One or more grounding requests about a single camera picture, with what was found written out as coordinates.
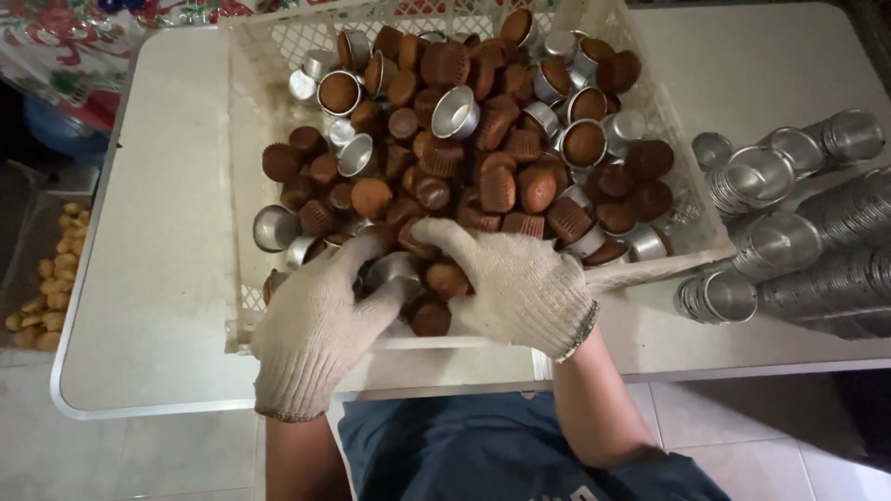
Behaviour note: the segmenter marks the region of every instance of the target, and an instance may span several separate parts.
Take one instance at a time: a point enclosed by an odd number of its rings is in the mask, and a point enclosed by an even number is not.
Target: person
[[[473,286],[449,301],[453,323],[541,350],[556,362],[553,392],[346,404],[339,431],[360,500],[729,499],[690,458],[658,447],[609,356],[577,261],[548,242],[474,235],[447,219],[423,219],[413,236],[454,259]],[[356,302],[360,267],[381,254],[372,237],[326,251],[279,287],[257,326],[269,501],[351,498],[324,413],[411,293],[395,279]]]

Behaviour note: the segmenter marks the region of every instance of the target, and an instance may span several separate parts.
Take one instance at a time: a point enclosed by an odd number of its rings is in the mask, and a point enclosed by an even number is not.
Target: gloved hand
[[[449,301],[452,317],[509,344],[538,349],[556,362],[572,355],[597,321],[597,302],[581,265],[548,242],[521,234],[471,235],[449,219],[427,218],[413,236],[458,263],[473,296]]]
[[[373,237],[354,238],[293,272],[275,291],[250,340],[260,361],[258,413],[303,423],[328,409],[334,387],[405,303],[398,279],[355,301],[359,268],[382,253]]]

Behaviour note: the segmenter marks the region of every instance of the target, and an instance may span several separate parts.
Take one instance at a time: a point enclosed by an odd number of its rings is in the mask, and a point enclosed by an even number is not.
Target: pile of cupcakes
[[[329,129],[298,127],[263,151],[299,235],[261,248],[288,252],[291,268],[376,235],[391,254],[362,289],[412,269],[403,275],[418,297],[406,316],[431,336],[448,332],[446,302],[473,290],[452,260],[412,238],[421,218],[553,240],[585,267],[670,255],[656,223],[673,204],[659,178],[674,154],[642,140],[640,113],[619,115],[641,74],[634,53],[578,32],[541,34],[526,9],[488,40],[385,26],[371,46],[354,30],[337,46],[341,68],[319,79],[310,103],[333,118]]]

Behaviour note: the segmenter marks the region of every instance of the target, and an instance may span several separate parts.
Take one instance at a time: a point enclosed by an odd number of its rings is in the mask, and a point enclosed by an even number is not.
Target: plastic basket
[[[623,266],[585,272],[608,287],[644,283],[675,274],[703,263],[731,256],[727,237],[707,188],[674,113],[671,102],[648,64],[637,28],[622,0],[534,0],[504,2],[484,0],[417,0],[405,2],[357,2],[342,0],[271,14],[221,20],[220,31],[229,57],[229,144],[230,159],[222,172],[227,206],[232,209],[233,246],[226,256],[228,290],[226,351],[249,352],[249,337],[265,306],[262,286],[270,270],[286,269],[283,256],[266,254],[252,240],[252,221],[263,206],[278,203],[281,187],[266,179],[260,153],[270,143],[287,142],[289,132],[300,125],[325,130],[329,118],[320,111],[297,105],[287,82],[308,50],[336,52],[342,29],[361,29],[369,40],[388,24],[403,32],[438,29],[447,35],[466,32],[481,37],[497,34],[512,9],[523,5],[535,13],[547,33],[552,29],[581,29],[606,40],[617,50],[635,51],[643,71],[634,88],[620,97],[623,106],[643,113],[648,121],[647,137],[668,141],[675,151],[675,165],[664,181],[675,195],[675,208],[668,219],[675,255]],[[487,338],[462,333],[453,325],[448,336],[415,338],[405,325],[393,325],[377,349],[455,348],[488,344]]]

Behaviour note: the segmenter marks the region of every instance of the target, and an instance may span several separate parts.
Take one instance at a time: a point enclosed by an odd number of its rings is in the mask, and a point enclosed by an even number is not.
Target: blue shirt
[[[579,462],[553,395],[351,402],[339,423],[360,501],[729,501],[692,459],[610,470]]]

